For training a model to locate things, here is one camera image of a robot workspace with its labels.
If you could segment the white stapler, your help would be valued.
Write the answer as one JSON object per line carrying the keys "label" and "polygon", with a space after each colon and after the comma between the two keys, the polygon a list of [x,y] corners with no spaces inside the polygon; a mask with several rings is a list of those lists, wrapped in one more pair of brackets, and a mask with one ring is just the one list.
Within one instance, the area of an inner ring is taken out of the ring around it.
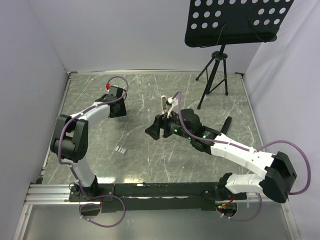
{"label": "white stapler", "polygon": [[171,108],[171,104],[165,95],[161,96],[161,108],[162,114],[169,118],[169,109]]}

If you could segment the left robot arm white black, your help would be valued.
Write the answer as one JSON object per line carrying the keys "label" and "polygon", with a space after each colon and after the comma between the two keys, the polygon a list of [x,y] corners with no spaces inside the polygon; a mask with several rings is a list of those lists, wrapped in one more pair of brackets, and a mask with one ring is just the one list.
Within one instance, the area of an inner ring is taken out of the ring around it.
{"label": "left robot arm white black", "polygon": [[107,93],[86,109],[57,117],[50,151],[58,157],[61,165],[69,167],[75,178],[75,189],[87,201],[99,195],[98,180],[87,161],[89,129],[99,122],[127,115],[125,96],[127,89],[107,85]]}

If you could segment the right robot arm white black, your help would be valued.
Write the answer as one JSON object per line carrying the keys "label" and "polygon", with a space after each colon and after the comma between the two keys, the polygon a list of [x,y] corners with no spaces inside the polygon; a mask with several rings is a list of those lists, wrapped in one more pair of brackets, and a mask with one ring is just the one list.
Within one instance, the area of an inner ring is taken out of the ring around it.
{"label": "right robot arm white black", "polygon": [[159,114],[145,133],[158,140],[177,135],[188,139],[198,151],[221,157],[236,163],[250,174],[226,173],[219,181],[218,193],[223,199],[242,193],[263,193],[277,203],[285,203],[297,178],[290,158],[284,152],[269,153],[236,142],[226,136],[231,117],[224,122],[221,131],[203,125],[191,108]]}

